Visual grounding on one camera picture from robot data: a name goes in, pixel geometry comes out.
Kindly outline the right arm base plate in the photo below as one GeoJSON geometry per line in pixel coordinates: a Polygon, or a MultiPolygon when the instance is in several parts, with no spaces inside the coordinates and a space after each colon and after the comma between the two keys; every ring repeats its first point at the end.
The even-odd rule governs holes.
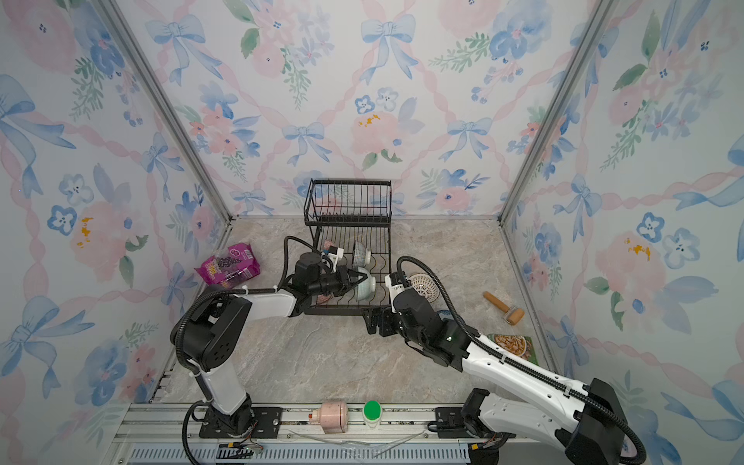
{"type": "Polygon", "coordinates": [[[486,426],[479,417],[479,411],[468,407],[437,407],[435,420],[426,426],[429,432],[435,433],[439,439],[482,439],[507,441],[515,438],[513,433],[495,432],[486,426]]]}

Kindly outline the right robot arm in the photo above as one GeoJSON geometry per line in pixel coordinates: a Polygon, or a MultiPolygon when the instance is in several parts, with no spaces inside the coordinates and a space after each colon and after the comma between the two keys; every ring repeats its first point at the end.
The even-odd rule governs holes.
{"type": "Polygon", "coordinates": [[[511,433],[563,451],[573,464],[643,464],[648,453],[625,415],[614,388],[557,375],[498,346],[458,314],[436,273],[421,260],[402,256],[385,286],[383,312],[391,332],[432,362],[486,380],[518,396],[478,394],[473,434],[511,433]],[[411,284],[403,267],[412,264],[440,291],[451,319],[443,319],[411,284]]]}

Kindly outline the light green bowl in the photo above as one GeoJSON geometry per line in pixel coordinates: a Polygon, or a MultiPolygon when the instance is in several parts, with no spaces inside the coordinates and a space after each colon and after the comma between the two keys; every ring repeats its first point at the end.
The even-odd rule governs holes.
{"type": "Polygon", "coordinates": [[[356,286],[355,299],[357,301],[372,300],[376,294],[376,278],[365,267],[359,267],[358,272],[363,278],[356,286]]]}

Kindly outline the dark blue striped bowl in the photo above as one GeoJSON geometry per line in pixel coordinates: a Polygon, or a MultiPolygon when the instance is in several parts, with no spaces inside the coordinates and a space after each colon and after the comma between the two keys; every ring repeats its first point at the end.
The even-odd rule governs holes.
{"type": "Polygon", "coordinates": [[[353,255],[352,255],[352,266],[353,267],[368,267],[371,263],[371,252],[367,247],[359,241],[354,243],[353,255]]]}

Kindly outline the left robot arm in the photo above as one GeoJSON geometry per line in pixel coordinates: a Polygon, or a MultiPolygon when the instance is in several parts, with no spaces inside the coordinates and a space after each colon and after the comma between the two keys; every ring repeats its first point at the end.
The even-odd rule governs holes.
{"type": "Polygon", "coordinates": [[[177,362],[193,375],[207,403],[207,420],[221,433],[238,438],[255,424],[252,401],[232,362],[247,323],[298,317],[320,296],[340,298],[353,292],[366,300],[375,294],[376,278],[363,265],[341,265],[343,256],[341,248],[321,251],[296,236],[286,236],[276,286],[209,286],[176,323],[170,342],[177,362]]]}

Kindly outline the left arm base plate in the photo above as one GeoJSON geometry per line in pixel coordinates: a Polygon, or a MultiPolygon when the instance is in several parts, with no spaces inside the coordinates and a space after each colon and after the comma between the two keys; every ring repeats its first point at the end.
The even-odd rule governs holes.
{"type": "Polygon", "coordinates": [[[203,417],[201,439],[276,439],[283,409],[281,407],[240,408],[228,416],[209,407],[203,417]]]}

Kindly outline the brown white lattice bowl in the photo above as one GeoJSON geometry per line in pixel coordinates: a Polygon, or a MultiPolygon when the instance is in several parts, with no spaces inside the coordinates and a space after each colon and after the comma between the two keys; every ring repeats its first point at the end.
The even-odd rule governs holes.
{"type": "Polygon", "coordinates": [[[409,278],[412,287],[429,303],[439,300],[441,293],[433,278],[425,273],[418,273],[409,278]]]}

